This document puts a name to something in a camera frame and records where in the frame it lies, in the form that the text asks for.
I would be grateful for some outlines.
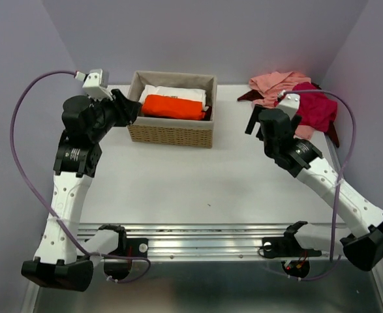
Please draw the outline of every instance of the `orange cloth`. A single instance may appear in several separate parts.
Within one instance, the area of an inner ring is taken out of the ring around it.
[[[152,116],[200,121],[205,115],[205,112],[202,112],[202,105],[203,103],[199,101],[148,95],[142,106],[142,112]]]
[[[249,87],[258,91],[264,99],[255,100],[254,104],[260,104],[266,108],[274,108],[274,101],[282,90],[291,91],[299,83],[311,82],[311,79],[300,72],[265,74],[251,78]]]

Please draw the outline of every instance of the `orange package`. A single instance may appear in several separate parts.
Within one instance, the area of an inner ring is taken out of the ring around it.
[[[145,115],[170,117],[172,119],[191,119],[199,121],[204,118],[203,103],[160,95],[149,95],[142,106]]]

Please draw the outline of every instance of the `red cloth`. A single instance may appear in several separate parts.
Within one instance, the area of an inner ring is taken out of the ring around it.
[[[311,83],[299,83],[293,91],[317,89]],[[300,125],[312,126],[321,132],[327,132],[329,123],[337,115],[337,102],[330,100],[323,93],[303,93],[300,95],[300,107],[297,114],[301,116]]]

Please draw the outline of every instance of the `cable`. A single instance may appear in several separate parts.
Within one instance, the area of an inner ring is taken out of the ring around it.
[[[132,278],[132,279],[128,279],[128,280],[114,280],[112,279],[111,277],[108,277],[108,280],[112,281],[112,282],[117,282],[119,284],[122,284],[122,283],[128,283],[128,282],[134,282],[135,280],[138,280],[140,278],[142,278],[151,268],[151,261],[147,258],[141,258],[141,257],[132,257],[132,256],[114,256],[114,255],[111,255],[111,254],[101,254],[99,252],[88,252],[75,238],[75,236],[73,236],[73,234],[71,234],[71,232],[69,231],[69,229],[67,228],[67,226],[64,224],[64,222],[60,219],[60,217],[58,216],[58,214],[55,212],[55,210],[51,207],[51,205],[43,198],[43,196],[40,194],[40,192],[35,188],[35,186],[33,185],[33,183],[30,181],[30,179],[28,178],[28,176],[26,175],[26,173],[24,172],[24,169],[20,163],[20,160],[17,156],[17,152],[16,152],[16,147],[15,147],[15,144],[14,144],[14,125],[16,124],[16,116],[17,116],[17,113],[18,113],[18,110],[20,108],[20,106],[22,105],[22,102],[23,102],[23,99],[26,97],[26,95],[28,94],[28,92],[30,91],[30,89],[38,82],[40,81],[41,79],[45,78],[45,77],[48,77],[48,76],[51,76],[51,75],[55,75],[55,74],[69,74],[69,75],[72,75],[75,77],[76,73],[75,72],[72,72],[72,71],[68,71],[68,70],[56,70],[56,71],[53,71],[53,72],[47,72],[43,75],[40,75],[39,77],[35,78],[27,87],[26,89],[23,91],[22,95],[20,96],[19,100],[17,101],[16,103],[16,107],[14,108],[14,111],[13,111],[13,115],[12,115],[12,118],[11,118],[11,122],[10,122],[10,147],[11,147],[11,153],[12,153],[12,156],[13,156],[13,159],[14,159],[14,162],[16,163],[17,165],[17,168],[20,172],[20,175],[22,176],[24,182],[26,183],[26,185],[30,188],[30,190],[33,192],[33,194],[36,196],[36,198],[39,199],[39,201],[41,202],[41,204],[43,204],[43,206],[48,210],[49,214],[51,214],[53,217],[56,217],[56,222],[59,224],[59,226],[62,228],[62,230],[64,231],[64,233],[68,236],[68,238],[71,240],[71,242],[75,245],[75,247],[81,251],[82,253],[84,253],[86,256],[102,256],[104,258],[109,258],[109,259],[115,259],[115,260],[127,260],[127,261],[145,261],[147,262],[148,266],[146,268],[146,270],[139,276],[135,277],[135,278]]]
[[[345,160],[343,161],[343,164],[341,166],[341,169],[339,170],[337,174],[337,180],[336,180],[336,189],[335,189],[335,199],[333,201],[333,213],[332,213],[332,225],[331,225],[331,239],[330,239],[330,262],[333,261],[333,253],[335,251],[335,234],[336,234],[336,218],[337,218],[337,211],[339,207],[339,194],[341,192],[341,184],[339,183],[343,177],[343,172],[346,168],[346,165],[348,165],[348,162],[352,156],[352,152],[354,151],[354,146],[355,146],[355,141],[356,141],[356,120],[354,117],[354,112],[352,111],[351,107],[340,97],[335,95],[334,93],[330,91],[325,91],[325,90],[300,90],[300,91],[287,91],[284,93],[284,96],[289,94],[289,93],[295,93],[297,95],[300,95],[302,93],[324,93],[327,95],[331,95],[341,101],[341,103],[347,108],[350,118],[352,120],[352,139],[350,142],[348,154],[346,155]]]

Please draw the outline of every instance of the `screw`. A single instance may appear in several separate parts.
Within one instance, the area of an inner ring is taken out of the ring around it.
[[[147,251],[147,245],[144,244],[144,243],[141,243],[141,244],[139,245],[139,251],[140,251],[141,253],[145,253],[145,252]]]
[[[262,245],[262,247],[264,248],[264,251],[267,251],[267,252],[269,252],[269,251],[272,250],[272,244],[269,243],[269,242],[264,243],[264,244]]]

